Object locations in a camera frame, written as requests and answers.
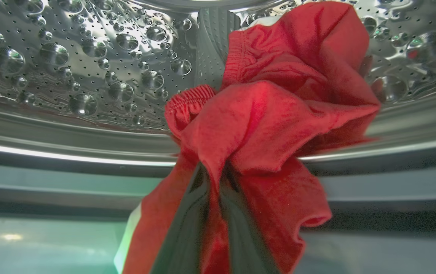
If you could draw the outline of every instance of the white fabric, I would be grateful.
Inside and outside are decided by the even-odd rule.
[[[135,231],[135,228],[142,217],[141,206],[142,204],[140,203],[129,215],[125,233],[123,234],[117,254],[113,260],[119,274],[123,272],[123,267],[125,266],[125,260],[128,254],[129,244],[131,243],[131,237],[133,236],[133,231]]]
[[[272,26],[277,21],[279,21],[280,17],[282,17],[282,15],[261,17],[259,19],[256,19],[255,21],[253,21],[250,24],[250,26],[243,27],[243,28],[239,29],[239,31],[244,31],[244,30],[249,29],[255,25]]]

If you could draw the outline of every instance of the red garment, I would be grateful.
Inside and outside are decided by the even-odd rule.
[[[232,32],[220,92],[199,86],[166,106],[181,153],[142,201],[123,273],[150,271],[198,160],[211,177],[201,272],[230,273],[218,206],[228,160],[277,266],[292,273],[305,245],[299,228],[331,217],[319,181],[295,156],[363,140],[379,109],[357,72],[368,45],[353,7],[337,2],[302,5],[273,26]]]

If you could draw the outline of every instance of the tongs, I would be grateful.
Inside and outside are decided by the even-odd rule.
[[[200,250],[211,181],[200,162],[179,204],[150,274],[200,274]],[[220,210],[228,225],[230,273],[280,274],[228,163],[220,179]]]

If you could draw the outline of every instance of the stainless steel drum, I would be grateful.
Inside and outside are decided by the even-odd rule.
[[[311,1],[0,0],[0,151],[172,166],[166,102],[219,87],[230,31]],[[435,148],[436,0],[348,3],[383,83],[378,140],[304,160]]]

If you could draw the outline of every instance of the perforated metal surface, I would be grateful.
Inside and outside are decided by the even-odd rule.
[[[232,12],[247,26],[307,2]],[[374,62],[366,80],[383,81],[378,96],[386,106],[436,94],[436,0],[349,3],[371,34]],[[123,131],[166,130],[166,101],[196,83],[219,86],[204,78],[211,70],[203,76],[197,68],[225,56],[207,44],[219,38],[198,35],[198,8],[171,10],[120,0],[0,0],[0,112],[48,113],[44,119]],[[227,20],[236,24],[232,16]],[[219,79],[223,64],[217,62],[212,79]]]

